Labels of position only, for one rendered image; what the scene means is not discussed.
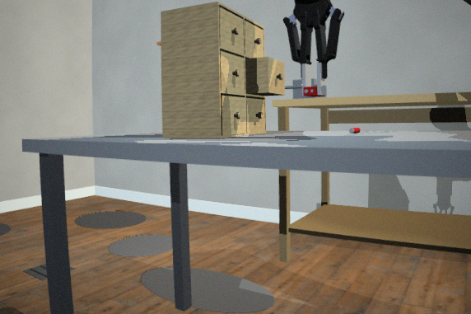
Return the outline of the small wooden chest of drawers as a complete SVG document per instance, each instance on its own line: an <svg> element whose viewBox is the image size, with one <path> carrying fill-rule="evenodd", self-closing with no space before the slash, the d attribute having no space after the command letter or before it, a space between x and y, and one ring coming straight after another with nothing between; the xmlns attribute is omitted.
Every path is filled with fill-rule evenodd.
<svg viewBox="0 0 471 314"><path fill-rule="evenodd" d="M243 19L244 53L220 46L219 7ZM266 133L266 96L221 91L220 51L245 59L245 21L264 27L220 2L161 12L163 138L229 138ZM236 94L236 95L230 95ZM222 136L221 96L262 99L265 131Z"/></svg>

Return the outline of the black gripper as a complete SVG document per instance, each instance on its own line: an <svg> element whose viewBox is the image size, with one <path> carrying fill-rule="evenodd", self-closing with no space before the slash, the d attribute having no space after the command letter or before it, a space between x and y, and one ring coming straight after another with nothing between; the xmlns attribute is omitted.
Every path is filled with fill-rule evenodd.
<svg viewBox="0 0 471 314"><path fill-rule="evenodd" d="M291 48L292 60L301 64L302 95L304 87L311 87L311 33L315 28L315 39L317 49L317 95L327 96L326 78L327 63L335 59L338 48L338 36L340 23L344 12L333 8L330 0L295 0L293 14L284 17L283 22L287 27L287 33ZM326 25L328 17L329 24L328 43L326 44ZM301 44L299 41L296 19L301 23Z"/></svg>

